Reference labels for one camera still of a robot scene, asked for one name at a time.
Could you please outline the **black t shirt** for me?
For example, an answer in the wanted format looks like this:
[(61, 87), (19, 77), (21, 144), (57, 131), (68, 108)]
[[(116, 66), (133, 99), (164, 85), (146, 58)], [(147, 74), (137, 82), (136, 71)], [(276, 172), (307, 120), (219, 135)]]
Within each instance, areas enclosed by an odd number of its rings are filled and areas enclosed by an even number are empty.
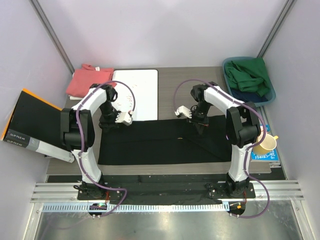
[(224, 115), (210, 116), (202, 134), (185, 119), (135, 121), (102, 131), (98, 163), (105, 166), (230, 162)]

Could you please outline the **green t shirt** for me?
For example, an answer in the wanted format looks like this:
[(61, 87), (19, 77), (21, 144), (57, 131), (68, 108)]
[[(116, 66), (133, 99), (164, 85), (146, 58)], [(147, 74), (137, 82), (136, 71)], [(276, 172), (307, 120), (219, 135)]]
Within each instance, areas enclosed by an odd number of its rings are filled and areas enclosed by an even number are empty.
[(228, 61), (224, 70), (231, 89), (253, 93), (259, 97), (271, 90), (271, 80), (261, 57)]

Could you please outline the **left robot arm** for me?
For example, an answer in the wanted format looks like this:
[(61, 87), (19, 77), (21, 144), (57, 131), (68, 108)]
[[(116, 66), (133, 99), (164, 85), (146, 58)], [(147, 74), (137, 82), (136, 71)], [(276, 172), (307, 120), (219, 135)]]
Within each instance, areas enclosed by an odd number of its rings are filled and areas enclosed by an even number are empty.
[(81, 172), (81, 184), (76, 189), (80, 194), (102, 199), (110, 189), (105, 185), (102, 171), (98, 167), (93, 150), (95, 128), (93, 115), (101, 111), (100, 127), (112, 129), (120, 123), (119, 110), (112, 103), (118, 93), (110, 81), (94, 83), (88, 93), (71, 108), (60, 113), (60, 139), (77, 161)]

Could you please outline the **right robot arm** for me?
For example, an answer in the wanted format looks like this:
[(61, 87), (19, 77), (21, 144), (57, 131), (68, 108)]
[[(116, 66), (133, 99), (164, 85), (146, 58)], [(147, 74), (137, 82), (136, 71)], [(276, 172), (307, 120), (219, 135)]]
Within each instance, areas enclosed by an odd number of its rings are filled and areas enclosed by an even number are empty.
[(207, 116), (211, 106), (217, 107), (226, 118), (226, 136), (231, 144), (231, 164), (226, 175), (225, 191), (236, 198), (249, 187), (249, 163), (252, 145), (261, 134), (260, 121), (254, 104), (244, 103), (224, 92), (219, 86), (198, 84), (192, 87), (191, 96), (197, 102), (187, 117), (199, 134), (209, 125)]

